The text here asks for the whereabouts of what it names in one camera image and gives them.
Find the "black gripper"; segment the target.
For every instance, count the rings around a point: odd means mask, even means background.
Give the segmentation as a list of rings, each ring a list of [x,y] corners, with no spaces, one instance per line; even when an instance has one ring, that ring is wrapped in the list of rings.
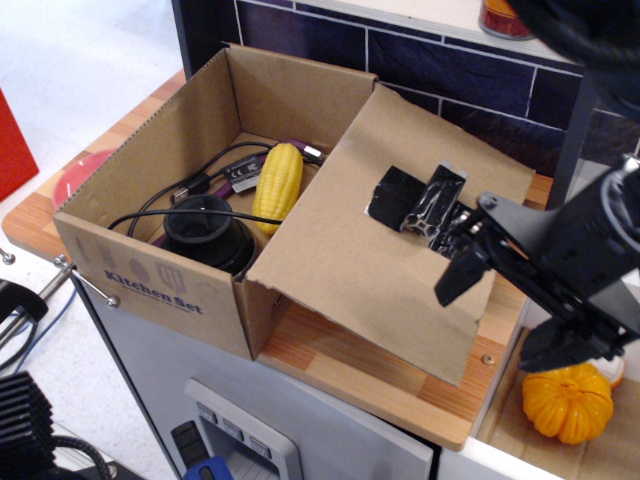
[[[518,363],[547,372],[612,360],[638,339],[639,302],[622,281],[638,266],[639,160],[626,156],[551,210],[482,194],[434,291],[446,307],[500,272],[552,316],[529,332]]]

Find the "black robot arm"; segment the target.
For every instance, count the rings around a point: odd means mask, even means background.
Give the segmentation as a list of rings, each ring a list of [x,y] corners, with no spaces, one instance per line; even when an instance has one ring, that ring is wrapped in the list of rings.
[[[516,1],[532,33],[592,74],[602,99],[639,116],[635,1]],[[519,366],[546,372],[610,360],[639,337],[639,303],[623,277],[639,265],[639,162],[624,156],[566,204],[535,211],[486,192],[453,230],[457,252],[435,294],[448,305],[495,270],[549,314]]]

